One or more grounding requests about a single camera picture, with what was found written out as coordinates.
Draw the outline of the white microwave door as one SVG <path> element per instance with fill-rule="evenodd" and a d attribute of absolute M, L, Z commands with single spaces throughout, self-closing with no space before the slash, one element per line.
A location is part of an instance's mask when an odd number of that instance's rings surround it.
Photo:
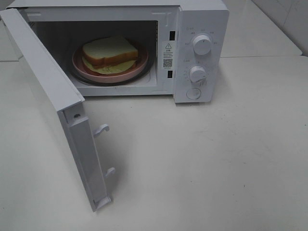
<path fill-rule="evenodd" d="M 4 28 L 31 91 L 58 140 L 68 144 L 90 206 L 95 212 L 111 202 L 105 178 L 115 169 L 102 169 L 94 138 L 108 131 L 107 124 L 92 130 L 84 97 L 57 64 L 17 9 L 0 12 Z"/>

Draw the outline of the glass microwave turntable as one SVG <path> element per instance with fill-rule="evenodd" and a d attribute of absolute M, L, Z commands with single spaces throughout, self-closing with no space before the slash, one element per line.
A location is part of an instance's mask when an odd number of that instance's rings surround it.
<path fill-rule="evenodd" d="M 96 68 L 83 57 L 82 49 L 78 48 L 67 61 L 67 67 L 75 78 L 90 85 L 125 85 L 147 74 L 153 64 L 145 46 L 133 40 L 130 44 L 137 49 L 137 58 Z"/>

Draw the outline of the green lettuce leaf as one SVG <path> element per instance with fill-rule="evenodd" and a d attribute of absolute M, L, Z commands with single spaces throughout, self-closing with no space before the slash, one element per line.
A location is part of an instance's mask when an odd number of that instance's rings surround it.
<path fill-rule="evenodd" d="M 94 67 L 91 63 L 89 63 L 84 57 L 82 57 L 82 62 L 86 68 L 93 72 L 97 72 L 99 74 L 108 75 L 108 74 L 118 74 L 129 70 L 136 63 L 135 60 L 130 60 L 127 62 L 123 62 L 116 65 L 108 65 L 104 67 Z"/>

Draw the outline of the white upper microwave knob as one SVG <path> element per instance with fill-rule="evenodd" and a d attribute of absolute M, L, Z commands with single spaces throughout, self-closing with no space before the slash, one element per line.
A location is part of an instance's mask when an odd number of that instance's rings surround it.
<path fill-rule="evenodd" d="M 197 55 L 206 55 L 211 51 L 212 41 L 208 35 L 200 34 L 193 40 L 193 50 Z"/>

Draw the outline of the pink round plate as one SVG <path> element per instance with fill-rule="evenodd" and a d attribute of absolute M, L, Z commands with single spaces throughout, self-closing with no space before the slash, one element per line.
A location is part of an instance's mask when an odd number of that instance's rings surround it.
<path fill-rule="evenodd" d="M 89 70 L 82 62 L 81 48 L 78 48 L 72 55 L 72 70 L 77 72 L 78 78 L 83 79 L 83 81 L 90 81 L 93 85 L 121 85 L 141 78 L 149 71 L 152 65 L 149 53 L 141 43 L 131 39 L 129 43 L 138 49 L 139 56 L 135 65 L 125 72 L 103 75 Z"/>

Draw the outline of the white microwave knob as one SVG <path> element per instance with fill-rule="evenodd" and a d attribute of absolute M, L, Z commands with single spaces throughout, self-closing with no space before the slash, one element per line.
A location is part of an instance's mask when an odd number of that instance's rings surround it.
<path fill-rule="evenodd" d="M 189 78 L 192 83 L 202 81 L 206 78 L 206 71 L 202 66 L 196 65 L 189 70 Z"/>
<path fill-rule="evenodd" d="M 211 51 L 212 41 L 208 35 L 200 34 L 193 40 L 193 50 L 197 55 L 206 55 Z"/>

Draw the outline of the white bread sandwich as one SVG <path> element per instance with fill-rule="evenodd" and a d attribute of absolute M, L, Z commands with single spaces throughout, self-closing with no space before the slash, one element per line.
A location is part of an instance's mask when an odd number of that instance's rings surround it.
<path fill-rule="evenodd" d="M 119 64 L 138 58 L 138 50 L 122 36 L 101 38 L 82 46 L 84 58 L 94 66 Z"/>

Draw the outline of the white microwave oven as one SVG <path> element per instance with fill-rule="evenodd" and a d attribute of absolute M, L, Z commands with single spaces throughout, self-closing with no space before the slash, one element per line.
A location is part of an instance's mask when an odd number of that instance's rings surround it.
<path fill-rule="evenodd" d="M 229 11 L 220 0 L 16 0 L 17 9 L 83 97 L 172 95 L 176 103 L 212 98 Z M 211 51 L 197 55 L 196 36 L 208 35 Z M 146 47 L 153 64 L 130 83 L 94 86 L 71 74 L 67 61 L 93 40 L 122 36 Z M 206 78 L 192 83 L 189 70 L 202 66 Z M 198 88 L 201 96 L 188 99 Z"/>

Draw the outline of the white lower microwave knob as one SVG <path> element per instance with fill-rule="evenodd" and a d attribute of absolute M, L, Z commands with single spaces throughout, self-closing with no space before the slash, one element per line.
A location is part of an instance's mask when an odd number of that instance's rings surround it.
<path fill-rule="evenodd" d="M 202 66 L 196 65 L 189 70 L 189 78 L 192 83 L 202 81 L 206 78 L 206 71 Z"/>

